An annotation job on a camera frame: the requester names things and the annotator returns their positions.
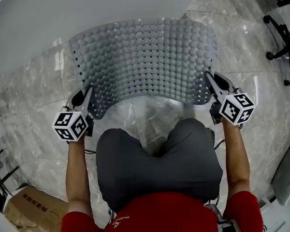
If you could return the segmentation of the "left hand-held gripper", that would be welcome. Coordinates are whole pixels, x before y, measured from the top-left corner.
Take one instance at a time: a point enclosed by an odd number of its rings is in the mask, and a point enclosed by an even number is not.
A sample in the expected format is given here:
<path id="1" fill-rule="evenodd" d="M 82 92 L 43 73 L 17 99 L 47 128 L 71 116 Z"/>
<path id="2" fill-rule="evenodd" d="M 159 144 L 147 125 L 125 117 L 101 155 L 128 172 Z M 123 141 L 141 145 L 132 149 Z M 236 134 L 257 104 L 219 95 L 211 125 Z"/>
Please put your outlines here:
<path id="1" fill-rule="evenodd" d="M 92 107 L 94 89 L 90 86 L 86 95 L 77 89 L 67 99 L 67 105 L 56 113 L 52 129 L 57 136 L 67 142 L 77 142 L 82 136 L 92 136 L 93 118 L 89 114 Z"/>

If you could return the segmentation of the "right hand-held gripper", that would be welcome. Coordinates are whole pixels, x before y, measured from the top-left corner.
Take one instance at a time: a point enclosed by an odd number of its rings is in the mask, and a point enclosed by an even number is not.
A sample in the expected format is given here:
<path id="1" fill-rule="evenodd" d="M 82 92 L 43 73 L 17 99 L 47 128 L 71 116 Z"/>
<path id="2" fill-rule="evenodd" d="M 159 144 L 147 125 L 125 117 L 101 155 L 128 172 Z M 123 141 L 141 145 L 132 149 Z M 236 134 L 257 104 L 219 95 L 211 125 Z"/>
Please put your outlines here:
<path id="1" fill-rule="evenodd" d="M 204 79 L 215 98 L 210 108 L 215 125 L 221 122 L 222 117 L 232 125 L 241 125 L 249 121 L 256 105 L 247 93 L 235 88 L 230 79 L 218 72 L 205 72 Z"/>

